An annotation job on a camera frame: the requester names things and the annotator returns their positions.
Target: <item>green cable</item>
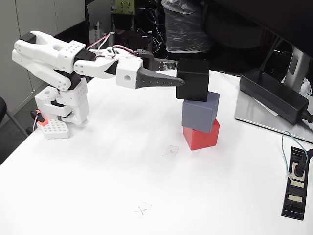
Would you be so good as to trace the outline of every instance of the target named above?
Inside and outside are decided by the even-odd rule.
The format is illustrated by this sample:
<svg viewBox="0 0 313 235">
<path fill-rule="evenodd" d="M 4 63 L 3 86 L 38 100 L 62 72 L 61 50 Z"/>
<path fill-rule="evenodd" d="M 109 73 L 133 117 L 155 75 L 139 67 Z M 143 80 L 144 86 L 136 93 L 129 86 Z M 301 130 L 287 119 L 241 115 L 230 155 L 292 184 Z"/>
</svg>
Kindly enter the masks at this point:
<svg viewBox="0 0 313 235">
<path fill-rule="evenodd" d="M 304 149 L 304 147 L 293 137 L 293 135 L 290 134 L 289 131 L 285 131 L 285 132 L 283 133 L 283 136 L 282 136 L 282 150 L 283 150 L 283 154 L 284 154 L 284 158 L 285 158 L 286 170 L 287 170 L 287 172 L 289 172 L 288 163 L 287 163 L 287 158 L 286 158 L 286 155 L 285 155 L 285 152 L 284 152 L 284 146 L 283 146 L 284 135 L 285 135 L 286 133 L 288 133 L 288 134 L 290 135 L 290 137 L 291 137 L 294 141 L 296 141 L 296 143 L 297 143 L 298 145 L 300 145 L 300 147 L 303 149 L 303 151 L 304 151 L 304 153 L 305 153 L 305 156 L 307 157 L 306 164 L 308 163 L 309 157 L 308 157 L 307 151 L 306 151 L 306 150 Z"/>
</svg>

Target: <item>black cube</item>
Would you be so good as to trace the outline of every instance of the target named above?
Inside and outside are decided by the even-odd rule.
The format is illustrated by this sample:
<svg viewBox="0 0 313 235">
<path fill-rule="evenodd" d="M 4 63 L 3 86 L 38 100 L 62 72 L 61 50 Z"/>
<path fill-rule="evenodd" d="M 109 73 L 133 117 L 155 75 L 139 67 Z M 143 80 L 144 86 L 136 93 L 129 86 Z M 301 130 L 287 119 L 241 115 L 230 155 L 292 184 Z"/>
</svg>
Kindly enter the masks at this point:
<svg viewBox="0 0 313 235">
<path fill-rule="evenodd" d="M 176 87 L 177 99 L 207 101 L 210 78 L 208 61 L 181 59 L 178 63 L 177 77 L 185 82 L 185 85 Z"/>
</svg>

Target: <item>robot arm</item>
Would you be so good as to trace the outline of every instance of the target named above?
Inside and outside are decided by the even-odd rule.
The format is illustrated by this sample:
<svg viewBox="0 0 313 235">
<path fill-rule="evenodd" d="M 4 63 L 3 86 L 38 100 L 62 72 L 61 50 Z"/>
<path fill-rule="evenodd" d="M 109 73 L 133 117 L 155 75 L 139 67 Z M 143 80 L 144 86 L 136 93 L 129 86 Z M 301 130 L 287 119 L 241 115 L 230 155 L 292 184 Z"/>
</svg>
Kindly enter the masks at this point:
<svg viewBox="0 0 313 235">
<path fill-rule="evenodd" d="M 15 42 L 12 60 L 52 86 L 35 96 L 41 115 L 47 120 L 61 119 L 76 125 L 87 120 L 86 76 L 106 79 L 116 75 L 118 86 L 132 89 L 184 85 L 182 79 L 153 72 L 161 61 L 151 53 L 133 52 L 122 46 L 100 51 L 85 47 L 80 42 L 66 43 L 38 31 Z"/>
</svg>

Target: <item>monitor stand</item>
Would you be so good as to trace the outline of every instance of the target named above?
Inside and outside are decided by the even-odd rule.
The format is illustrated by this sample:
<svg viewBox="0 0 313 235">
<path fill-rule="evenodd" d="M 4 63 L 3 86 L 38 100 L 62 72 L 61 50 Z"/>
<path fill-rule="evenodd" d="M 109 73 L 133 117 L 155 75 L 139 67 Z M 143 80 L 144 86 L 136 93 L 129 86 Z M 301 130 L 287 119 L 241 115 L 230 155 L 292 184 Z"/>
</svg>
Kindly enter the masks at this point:
<svg viewBox="0 0 313 235">
<path fill-rule="evenodd" d="M 309 56 L 295 48 L 284 84 L 300 92 L 309 62 Z M 305 94 L 303 96 L 309 100 L 308 111 L 313 114 L 313 97 Z M 313 143 L 313 124 L 300 120 L 296 125 L 292 125 L 281 116 L 274 115 L 242 91 L 238 93 L 235 118 L 278 133 L 289 131 L 297 139 Z"/>
</svg>

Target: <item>stacked cubes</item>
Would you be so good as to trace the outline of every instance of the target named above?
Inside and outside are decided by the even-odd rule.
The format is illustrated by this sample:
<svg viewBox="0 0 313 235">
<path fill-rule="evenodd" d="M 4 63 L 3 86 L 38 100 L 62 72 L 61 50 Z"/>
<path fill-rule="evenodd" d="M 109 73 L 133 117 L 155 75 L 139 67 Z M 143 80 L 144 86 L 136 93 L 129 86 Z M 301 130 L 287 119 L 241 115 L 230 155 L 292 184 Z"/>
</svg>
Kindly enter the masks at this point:
<svg viewBox="0 0 313 235">
<path fill-rule="evenodd" d="M 177 98 L 185 99 L 182 125 L 189 147 L 196 150 L 215 146 L 220 129 L 216 120 L 220 95 L 207 91 L 208 62 L 180 60 L 177 77 L 185 81 L 184 86 L 177 87 Z"/>
</svg>

